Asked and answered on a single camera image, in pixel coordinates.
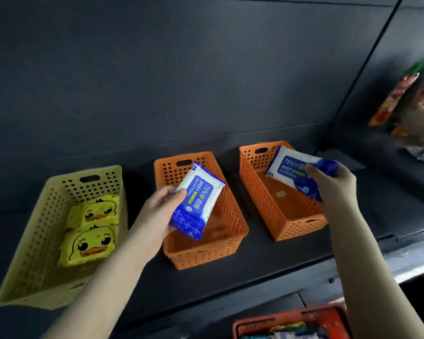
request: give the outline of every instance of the orange basket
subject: orange basket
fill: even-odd
[[[237,320],[232,327],[234,339],[243,335],[266,334],[274,326],[294,324],[296,322],[315,321],[325,327],[333,339],[350,339],[350,326],[347,314],[342,306],[301,309],[256,318]]]
[[[188,153],[154,162],[157,189],[165,185],[177,187],[192,169],[193,161],[226,182],[211,152]],[[195,240],[176,230],[164,239],[163,252],[178,270],[183,270],[232,255],[247,234],[248,225],[226,184],[206,223],[202,239]]]
[[[294,149],[286,141],[239,148],[240,177],[276,241],[308,234],[327,225],[320,202],[265,175],[280,146]]]

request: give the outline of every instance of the hand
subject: hand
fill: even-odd
[[[324,216],[328,221],[349,209],[358,210],[356,177],[347,167],[339,163],[335,177],[325,175],[312,165],[306,165],[305,170],[319,187]]]
[[[415,103],[405,111],[400,128],[424,142],[424,106],[421,103]]]
[[[175,230],[168,222],[187,195],[185,189],[173,195],[175,190],[174,186],[165,186],[147,199],[127,234],[126,242],[136,241],[135,245],[142,249],[145,264],[160,250],[163,239]]]

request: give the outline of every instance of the yellow basket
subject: yellow basket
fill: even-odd
[[[73,301],[103,259],[57,267],[67,216],[75,204],[106,194],[120,195],[118,245],[127,233],[119,165],[54,176],[45,182],[0,288],[0,306],[55,309]]]

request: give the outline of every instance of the blue and white wipes package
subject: blue and white wipes package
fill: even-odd
[[[306,164],[316,167],[331,177],[334,177],[339,166],[334,160],[322,159],[280,146],[265,175],[322,202],[317,183],[308,177],[305,171]]]
[[[225,182],[194,162],[175,191],[185,188],[187,196],[171,216],[170,225],[193,239],[201,239],[213,206],[225,185]]]

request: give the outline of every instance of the plastic basket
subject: plastic basket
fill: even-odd
[[[242,319],[234,323],[232,335],[239,339],[244,335],[266,334],[272,327],[315,321],[328,330],[330,338],[350,339],[350,326],[346,311],[341,306],[301,309],[256,318]]]
[[[0,306],[55,309],[72,302],[103,259],[57,267],[67,216],[75,204],[106,194],[120,195],[118,245],[127,233],[119,165],[54,176],[45,182],[0,288]]]
[[[154,162],[157,189],[165,185],[178,186],[192,169],[193,161],[226,181],[211,152],[188,153]],[[232,255],[247,234],[248,225],[226,184],[206,223],[202,239],[195,240],[174,231],[164,239],[163,252],[178,270],[183,270]]]
[[[276,241],[320,230],[327,225],[322,204],[265,175],[276,150],[285,141],[241,146],[240,177]]]

